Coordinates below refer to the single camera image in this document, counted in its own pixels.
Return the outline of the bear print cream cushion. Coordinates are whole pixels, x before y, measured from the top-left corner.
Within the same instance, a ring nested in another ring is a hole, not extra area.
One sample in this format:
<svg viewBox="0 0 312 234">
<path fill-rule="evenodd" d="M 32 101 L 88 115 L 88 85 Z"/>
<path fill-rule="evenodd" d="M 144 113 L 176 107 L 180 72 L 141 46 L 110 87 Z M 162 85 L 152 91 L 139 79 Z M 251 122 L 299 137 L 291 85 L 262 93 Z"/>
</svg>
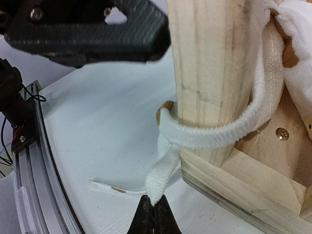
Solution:
<svg viewBox="0 0 312 234">
<path fill-rule="evenodd" d="M 287 88 L 312 134 L 312 3 L 309 0 L 170 0 L 177 101 L 156 113 L 158 161 L 145 186 L 90 180 L 102 193 L 146 194 L 155 205 L 180 150 L 224 151 L 272 119 Z"/>
</svg>

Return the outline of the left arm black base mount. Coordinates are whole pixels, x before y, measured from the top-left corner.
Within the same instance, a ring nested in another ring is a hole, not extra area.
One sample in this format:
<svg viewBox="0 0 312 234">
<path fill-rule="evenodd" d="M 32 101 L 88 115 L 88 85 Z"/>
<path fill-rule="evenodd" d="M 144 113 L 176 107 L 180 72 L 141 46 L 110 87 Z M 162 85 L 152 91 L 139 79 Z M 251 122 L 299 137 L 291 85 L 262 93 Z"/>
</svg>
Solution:
<svg viewBox="0 0 312 234">
<path fill-rule="evenodd" d="M 0 60 L 0 111 L 13 128 L 12 151 L 22 152 L 38 139 L 35 101 L 46 98 L 31 94 L 22 83 L 20 71 L 6 59 Z"/>
</svg>

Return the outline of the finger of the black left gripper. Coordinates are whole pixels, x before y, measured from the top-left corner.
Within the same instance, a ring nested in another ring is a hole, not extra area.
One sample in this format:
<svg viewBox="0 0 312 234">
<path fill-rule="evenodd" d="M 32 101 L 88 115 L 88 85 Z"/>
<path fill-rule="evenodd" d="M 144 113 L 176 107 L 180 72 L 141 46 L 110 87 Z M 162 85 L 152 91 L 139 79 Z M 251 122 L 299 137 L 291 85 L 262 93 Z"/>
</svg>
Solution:
<svg viewBox="0 0 312 234">
<path fill-rule="evenodd" d="M 3 35 L 13 48 L 80 68 L 160 60 L 169 19 L 149 0 L 6 0 Z"/>
</svg>

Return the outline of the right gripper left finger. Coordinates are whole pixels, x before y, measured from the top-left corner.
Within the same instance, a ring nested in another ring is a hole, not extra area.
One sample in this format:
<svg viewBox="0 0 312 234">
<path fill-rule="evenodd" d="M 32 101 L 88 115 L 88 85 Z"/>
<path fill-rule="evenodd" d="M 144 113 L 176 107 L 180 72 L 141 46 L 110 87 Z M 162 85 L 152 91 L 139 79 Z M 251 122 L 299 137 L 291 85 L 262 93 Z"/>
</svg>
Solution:
<svg viewBox="0 0 312 234">
<path fill-rule="evenodd" d="M 154 207 L 147 195 L 139 201 L 134 218 L 127 234 L 153 234 L 154 233 Z"/>
</svg>

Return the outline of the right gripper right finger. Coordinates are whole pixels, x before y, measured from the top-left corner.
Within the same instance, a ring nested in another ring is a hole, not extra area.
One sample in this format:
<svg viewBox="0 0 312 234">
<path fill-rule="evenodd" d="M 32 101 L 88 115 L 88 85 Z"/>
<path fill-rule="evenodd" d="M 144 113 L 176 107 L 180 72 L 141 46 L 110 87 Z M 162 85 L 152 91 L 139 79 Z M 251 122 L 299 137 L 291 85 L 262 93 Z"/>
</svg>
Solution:
<svg viewBox="0 0 312 234">
<path fill-rule="evenodd" d="M 182 234 L 165 195 L 154 206 L 155 234 Z"/>
</svg>

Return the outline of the wooden pet bed frame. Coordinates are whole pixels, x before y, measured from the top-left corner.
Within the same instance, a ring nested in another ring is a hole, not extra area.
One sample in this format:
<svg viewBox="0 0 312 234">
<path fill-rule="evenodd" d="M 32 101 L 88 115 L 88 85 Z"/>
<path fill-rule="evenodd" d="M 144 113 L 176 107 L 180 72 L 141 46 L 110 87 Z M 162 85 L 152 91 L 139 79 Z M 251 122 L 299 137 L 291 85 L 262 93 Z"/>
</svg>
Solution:
<svg viewBox="0 0 312 234">
<path fill-rule="evenodd" d="M 183 179 L 267 234 L 312 231 L 312 4 L 170 0 Z"/>
</svg>

